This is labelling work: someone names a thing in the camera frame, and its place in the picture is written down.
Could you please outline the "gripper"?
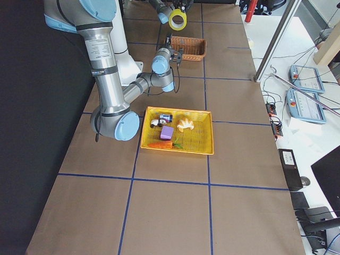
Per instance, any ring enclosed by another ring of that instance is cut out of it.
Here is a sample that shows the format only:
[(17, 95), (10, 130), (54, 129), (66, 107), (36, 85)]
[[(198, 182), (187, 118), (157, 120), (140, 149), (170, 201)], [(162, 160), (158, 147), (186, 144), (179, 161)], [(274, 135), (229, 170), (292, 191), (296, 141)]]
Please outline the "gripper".
[[(184, 6), (181, 8), (182, 12), (185, 13), (186, 9)], [(172, 41), (172, 33), (168, 33), (165, 38), (165, 46), (170, 52), (170, 62), (174, 62), (179, 66), (181, 64), (182, 58), (183, 58), (183, 48), (180, 47), (178, 50), (174, 49), (171, 46), (171, 41)]]

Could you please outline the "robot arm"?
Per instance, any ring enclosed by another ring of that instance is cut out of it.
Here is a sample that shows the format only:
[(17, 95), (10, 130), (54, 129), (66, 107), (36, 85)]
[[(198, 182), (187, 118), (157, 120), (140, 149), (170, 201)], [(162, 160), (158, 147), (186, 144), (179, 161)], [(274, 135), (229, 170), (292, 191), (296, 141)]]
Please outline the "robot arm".
[(156, 10), (161, 23), (165, 24), (169, 21), (170, 14), (176, 9), (179, 9), (186, 16), (194, 0), (173, 0), (169, 5), (161, 0), (149, 0), (148, 3)]
[(45, 21), (53, 29), (84, 38), (99, 106), (90, 123), (96, 136), (132, 139), (139, 128), (130, 104), (148, 88), (175, 88), (170, 62), (181, 62), (182, 50), (171, 47), (171, 36), (157, 50), (152, 72), (142, 72), (129, 55), (118, 1), (44, 1)]

